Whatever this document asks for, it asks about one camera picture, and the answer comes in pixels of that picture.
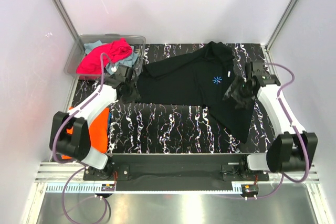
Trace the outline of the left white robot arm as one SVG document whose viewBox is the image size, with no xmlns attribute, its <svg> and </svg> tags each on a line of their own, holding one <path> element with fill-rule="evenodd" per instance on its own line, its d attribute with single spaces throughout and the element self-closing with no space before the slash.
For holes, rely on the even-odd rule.
<svg viewBox="0 0 336 224">
<path fill-rule="evenodd" d="M 120 66 L 114 74 L 102 75 L 95 91 L 77 107 L 54 115 L 49 142 L 54 161 L 66 163 L 57 155 L 69 156 L 103 180 L 116 174 L 112 157 L 92 146 L 89 127 L 109 105 L 118 101 L 130 103 L 140 98 L 136 78 L 137 73 L 132 67 Z"/>
</svg>

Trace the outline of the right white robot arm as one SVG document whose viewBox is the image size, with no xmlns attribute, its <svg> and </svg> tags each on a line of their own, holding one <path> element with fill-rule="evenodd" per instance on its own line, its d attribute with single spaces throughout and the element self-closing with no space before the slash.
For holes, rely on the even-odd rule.
<svg viewBox="0 0 336 224">
<path fill-rule="evenodd" d="M 275 74 L 269 74 L 262 61 L 245 64 L 245 78 L 235 77 L 223 99 L 233 100 L 237 109 L 249 109 L 258 100 L 265 108 L 275 132 L 275 140 L 265 153 L 248 154 L 238 167 L 239 176 L 250 180 L 257 171 L 281 173 L 294 183 L 308 178 L 318 138 L 307 132 L 290 109 L 283 89 L 294 82 L 281 84 Z"/>
</svg>

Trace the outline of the black polo shirt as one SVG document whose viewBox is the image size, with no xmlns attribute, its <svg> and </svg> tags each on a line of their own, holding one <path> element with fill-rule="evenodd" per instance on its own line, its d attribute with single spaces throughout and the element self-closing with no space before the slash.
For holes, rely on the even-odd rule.
<svg viewBox="0 0 336 224">
<path fill-rule="evenodd" d="M 137 80 L 138 103 L 207 107 L 229 133 L 246 143 L 254 107 L 225 98 L 236 75 L 234 54 L 222 42 L 143 66 Z"/>
</svg>

